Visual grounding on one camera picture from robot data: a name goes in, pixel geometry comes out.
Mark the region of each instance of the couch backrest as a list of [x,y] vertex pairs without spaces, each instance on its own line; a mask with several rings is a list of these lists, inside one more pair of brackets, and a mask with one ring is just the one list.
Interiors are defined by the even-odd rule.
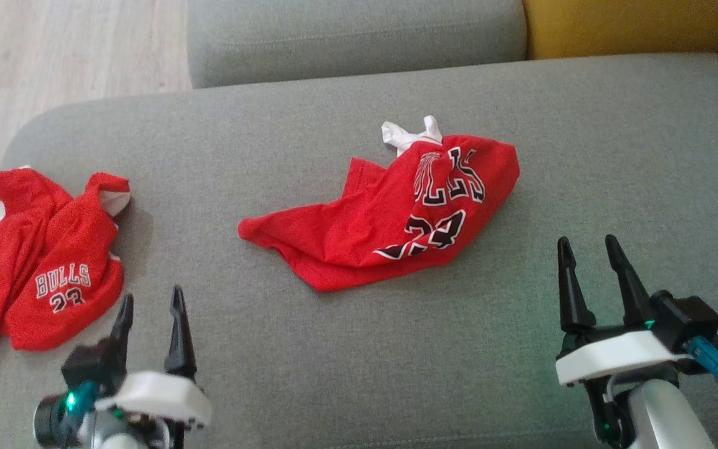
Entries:
[[190,0],[196,88],[521,60],[521,0]]

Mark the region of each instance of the cable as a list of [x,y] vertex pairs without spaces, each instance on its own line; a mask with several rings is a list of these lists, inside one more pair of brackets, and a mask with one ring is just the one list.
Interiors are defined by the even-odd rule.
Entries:
[[615,375],[612,375],[609,378],[609,381],[606,382],[606,393],[603,395],[603,400],[606,402],[613,402],[613,387],[616,384],[616,381],[619,380],[623,373],[618,372]]
[[696,336],[686,344],[686,350],[698,364],[705,367],[718,384],[718,349],[701,336]]
[[90,449],[93,449],[93,447],[96,446],[96,418],[98,418],[98,416],[99,413],[96,412],[96,410],[93,410],[93,425],[90,431]]
[[71,429],[65,429],[65,440],[62,442],[62,449],[68,449],[68,440],[71,438]]
[[155,418],[154,422],[157,423],[157,425],[160,426],[160,430],[162,430],[163,448],[171,447],[171,427],[168,426],[165,420],[159,420],[159,418]]
[[173,448],[183,449],[184,447],[184,424],[176,423],[176,434],[173,437]]

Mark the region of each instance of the fabric texture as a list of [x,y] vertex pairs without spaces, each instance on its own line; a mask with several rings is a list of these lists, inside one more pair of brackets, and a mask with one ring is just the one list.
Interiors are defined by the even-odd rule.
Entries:
[[521,0],[191,0],[193,86],[525,59]]
[[718,0],[523,0],[528,59],[718,51]]
[[[334,199],[350,157],[380,167],[395,118],[510,142],[517,186],[448,265],[319,294],[243,241],[246,216]],[[556,241],[572,241],[586,303],[621,323],[604,237],[650,292],[718,312],[718,55],[540,60],[317,79],[69,105],[26,125],[3,168],[26,163],[73,194],[91,167],[128,177],[113,252],[135,295],[129,370],[161,369],[174,283],[196,376],[216,411],[190,449],[599,447],[582,389],[558,385]],[[62,390],[74,344],[0,343],[0,447],[34,446],[29,416]],[[681,377],[718,445],[718,387]],[[8,423],[8,432],[2,424]]]
[[72,199],[29,167],[0,171],[0,330],[12,347],[57,347],[117,300],[123,273],[109,253],[108,212],[128,199],[128,181],[108,173]]
[[[433,117],[426,122],[433,137],[399,144],[400,154],[387,170],[351,159],[336,201],[246,219],[239,235],[275,249],[319,292],[449,263],[511,193],[519,165],[512,145],[442,137]],[[401,130],[385,122],[385,130],[390,128]]]

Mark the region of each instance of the gray couch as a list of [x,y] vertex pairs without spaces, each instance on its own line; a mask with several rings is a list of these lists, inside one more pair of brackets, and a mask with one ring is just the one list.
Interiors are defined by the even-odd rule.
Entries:
[[[649,290],[696,294],[718,310],[717,54],[325,77],[520,59],[522,8],[450,2],[450,21],[476,28],[410,25],[404,51],[379,22],[378,8],[393,9],[381,0],[351,12],[373,15],[371,24],[339,28],[333,11],[306,19],[344,38],[303,45],[297,29],[279,28],[268,40],[285,44],[256,47],[239,40],[282,23],[259,20],[255,3],[268,2],[232,2],[244,22],[219,3],[191,3],[197,86],[324,79],[63,106],[26,125],[2,162],[30,164],[72,193],[92,171],[130,179],[134,201],[113,249],[136,298],[128,366],[161,367],[171,285],[182,284],[198,380],[214,406],[212,425],[188,447],[598,447],[586,393],[559,387],[553,368],[562,235],[602,324],[622,316],[607,233]],[[394,4],[416,11],[426,2]],[[231,31],[214,32],[210,20]],[[453,60],[443,39],[467,47]],[[328,49],[333,71],[317,56]],[[446,134],[513,143],[522,167],[513,194],[453,263],[319,295],[275,253],[237,236],[243,217],[336,198],[350,157],[393,159],[381,144],[384,120],[418,130],[427,114]],[[50,352],[17,353],[0,340],[0,447],[34,446],[35,404],[62,388],[71,348],[108,332],[115,312]],[[718,444],[715,383],[699,376],[681,387]]]

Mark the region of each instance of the wooden floor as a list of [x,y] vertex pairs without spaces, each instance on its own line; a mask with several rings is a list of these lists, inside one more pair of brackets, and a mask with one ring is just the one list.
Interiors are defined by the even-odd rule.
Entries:
[[37,114],[190,89],[186,0],[0,0],[0,159]]

